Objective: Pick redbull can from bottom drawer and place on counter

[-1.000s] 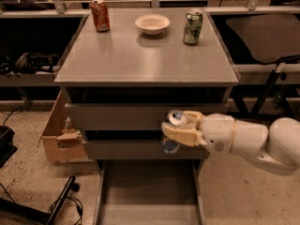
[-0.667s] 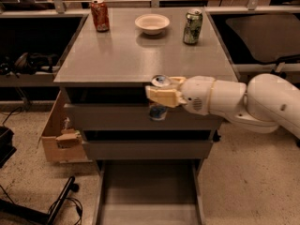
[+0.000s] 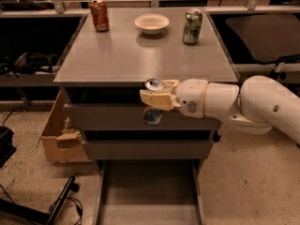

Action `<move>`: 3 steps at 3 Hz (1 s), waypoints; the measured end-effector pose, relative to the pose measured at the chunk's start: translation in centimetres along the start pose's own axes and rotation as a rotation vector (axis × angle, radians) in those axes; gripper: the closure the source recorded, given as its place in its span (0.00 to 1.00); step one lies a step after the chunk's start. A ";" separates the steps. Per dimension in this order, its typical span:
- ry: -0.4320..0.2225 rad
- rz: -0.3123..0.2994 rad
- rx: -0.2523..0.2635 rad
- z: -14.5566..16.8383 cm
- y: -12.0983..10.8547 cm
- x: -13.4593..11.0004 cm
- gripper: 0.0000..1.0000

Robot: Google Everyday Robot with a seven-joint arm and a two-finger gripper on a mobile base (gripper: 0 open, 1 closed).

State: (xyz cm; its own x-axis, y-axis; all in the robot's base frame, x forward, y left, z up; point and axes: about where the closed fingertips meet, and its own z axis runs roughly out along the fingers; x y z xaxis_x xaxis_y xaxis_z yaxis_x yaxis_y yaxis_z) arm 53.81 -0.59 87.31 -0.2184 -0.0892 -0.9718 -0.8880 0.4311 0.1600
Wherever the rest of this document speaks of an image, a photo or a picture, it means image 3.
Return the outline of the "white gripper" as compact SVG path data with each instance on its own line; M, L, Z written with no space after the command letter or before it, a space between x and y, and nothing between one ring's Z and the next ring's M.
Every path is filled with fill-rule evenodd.
M166 91L141 90L142 103L162 111L178 111L184 116L202 118L207 80L164 80Z

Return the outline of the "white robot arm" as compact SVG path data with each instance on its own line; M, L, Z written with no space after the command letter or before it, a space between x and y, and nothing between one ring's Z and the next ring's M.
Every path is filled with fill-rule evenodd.
M214 118L250 134L277 128L300 143L300 97L269 77L252 76L240 86L198 79L151 79L140 98L156 110Z

